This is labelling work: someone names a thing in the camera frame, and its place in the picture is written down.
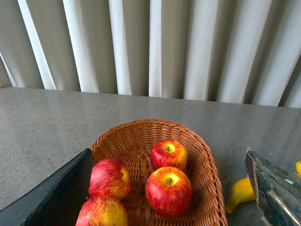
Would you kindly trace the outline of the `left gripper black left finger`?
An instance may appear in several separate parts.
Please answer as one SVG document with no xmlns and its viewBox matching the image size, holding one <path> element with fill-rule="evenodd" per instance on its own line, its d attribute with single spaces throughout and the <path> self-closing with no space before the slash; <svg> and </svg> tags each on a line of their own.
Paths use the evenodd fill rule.
<svg viewBox="0 0 301 226">
<path fill-rule="evenodd" d="M 94 156 L 86 148 L 0 211 L 2 226 L 73 226 L 86 200 Z"/>
</svg>

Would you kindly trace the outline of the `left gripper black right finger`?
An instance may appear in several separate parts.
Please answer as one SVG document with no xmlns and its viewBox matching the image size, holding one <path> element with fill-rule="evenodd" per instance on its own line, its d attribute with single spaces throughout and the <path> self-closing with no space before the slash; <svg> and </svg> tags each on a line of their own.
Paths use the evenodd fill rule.
<svg viewBox="0 0 301 226">
<path fill-rule="evenodd" d="M 289 173 L 247 148 L 245 167 L 256 204 L 267 226 L 301 224 L 301 177 Z"/>
</svg>

